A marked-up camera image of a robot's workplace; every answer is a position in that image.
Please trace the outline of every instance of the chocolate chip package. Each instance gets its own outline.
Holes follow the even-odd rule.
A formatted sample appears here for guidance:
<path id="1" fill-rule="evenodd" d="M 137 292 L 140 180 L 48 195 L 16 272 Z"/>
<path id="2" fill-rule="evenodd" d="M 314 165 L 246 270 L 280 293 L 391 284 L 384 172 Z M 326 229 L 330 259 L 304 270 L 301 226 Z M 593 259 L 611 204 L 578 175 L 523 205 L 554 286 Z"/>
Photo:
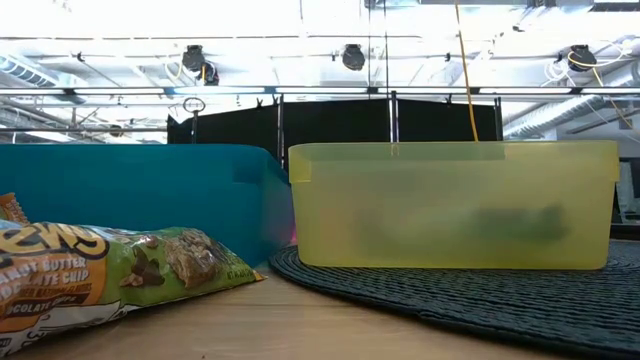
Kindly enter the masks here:
<path id="1" fill-rule="evenodd" d="M 189 228 L 36 223 L 0 230 L 0 357 L 53 333 L 261 280 Z"/>

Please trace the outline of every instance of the black curtain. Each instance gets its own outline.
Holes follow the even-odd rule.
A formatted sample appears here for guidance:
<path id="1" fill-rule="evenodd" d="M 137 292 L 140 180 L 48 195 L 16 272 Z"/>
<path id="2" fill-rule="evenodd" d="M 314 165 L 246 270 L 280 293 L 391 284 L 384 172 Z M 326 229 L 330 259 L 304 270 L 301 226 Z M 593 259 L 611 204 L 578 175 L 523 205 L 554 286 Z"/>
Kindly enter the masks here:
<path id="1" fill-rule="evenodd" d="M 387 100 L 285 103 L 285 169 L 291 146 L 329 142 L 389 142 Z"/>
<path id="2" fill-rule="evenodd" d="M 473 112 L 482 141 L 502 140 L 499 107 L 474 105 Z M 400 141 L 473 141 L 469 105 L 398 100 Z"/>
<path id="3" fill-rule="evenodd" d="M 193 118 L 178 124 L 168 119 L 167 142 L 191 144 Z M 198 117 L 198 144 L 240 144 L 261 147 L 274 158 L 278 152 L 278 107 L 231 111 Z"/>

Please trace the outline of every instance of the wooden table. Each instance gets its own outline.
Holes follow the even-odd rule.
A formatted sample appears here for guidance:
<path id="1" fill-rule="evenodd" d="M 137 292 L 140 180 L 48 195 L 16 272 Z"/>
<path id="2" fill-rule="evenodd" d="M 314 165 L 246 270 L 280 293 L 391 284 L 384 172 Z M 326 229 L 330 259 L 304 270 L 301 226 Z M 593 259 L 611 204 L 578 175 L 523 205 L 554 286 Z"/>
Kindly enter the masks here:
<path id="1" fill-rule="evenodd" d="M 270 278 L 43 340 L 11 360 L 549 360 Z"/>

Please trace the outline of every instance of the blue storage bin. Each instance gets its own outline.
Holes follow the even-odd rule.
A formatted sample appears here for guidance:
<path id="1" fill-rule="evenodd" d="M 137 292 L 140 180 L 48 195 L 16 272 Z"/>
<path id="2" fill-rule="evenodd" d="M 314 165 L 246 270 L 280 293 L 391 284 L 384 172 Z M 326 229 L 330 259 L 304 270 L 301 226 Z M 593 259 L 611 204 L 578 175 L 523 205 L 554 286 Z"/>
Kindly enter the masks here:
<path id="1" fill-rule="evenodd" d="M 251 266 L 290 242 L 286 173 L 243 145 L 0 145 L 0 193 L 32 222 L 205 231 Z"/>

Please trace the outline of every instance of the translucent plastic container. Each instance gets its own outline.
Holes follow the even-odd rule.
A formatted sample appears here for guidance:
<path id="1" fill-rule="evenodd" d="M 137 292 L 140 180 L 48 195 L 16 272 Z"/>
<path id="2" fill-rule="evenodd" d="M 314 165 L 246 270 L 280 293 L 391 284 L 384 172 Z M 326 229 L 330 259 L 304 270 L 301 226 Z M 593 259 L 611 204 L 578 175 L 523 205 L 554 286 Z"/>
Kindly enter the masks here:
<path id="1" fill-rule="evenodd" d="M 300 259 L 316 266 L 597 269 L 612 141 L 291 147 Z"/>

